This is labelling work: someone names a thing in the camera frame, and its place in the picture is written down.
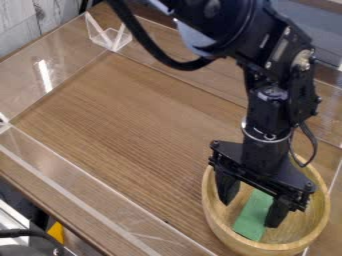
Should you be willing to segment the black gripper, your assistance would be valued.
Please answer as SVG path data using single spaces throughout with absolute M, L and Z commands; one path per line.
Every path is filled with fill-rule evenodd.
M 291 162 L 284 143 L 260 143 L 248 138 L 242 143 L 212 140 L 210 148 L 208 165 L 214 168 L 218 195 L 224 205 L 234 200 L 240 183 L 246 183 L 275 199 L 266 227 L 276 228 L 290 210 L 306 210 L 316 185 Z

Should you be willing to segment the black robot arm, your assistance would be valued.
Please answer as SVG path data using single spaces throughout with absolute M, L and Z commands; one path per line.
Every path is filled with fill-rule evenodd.
M 204 58 L 231 57 L 243 70 L 247 113 L 243 141 L 215 140 L 208 164 L 219 199 L 228 204 L 247 183 L 272 197 L 264 226 L 275 228 L 303 211 L 315 183 L 294 156 L 294 131 L 312 135 L 306 120 L 318 114 L 315 47 L 270 0 L 151 0 L 176 19 L 187 47 Z

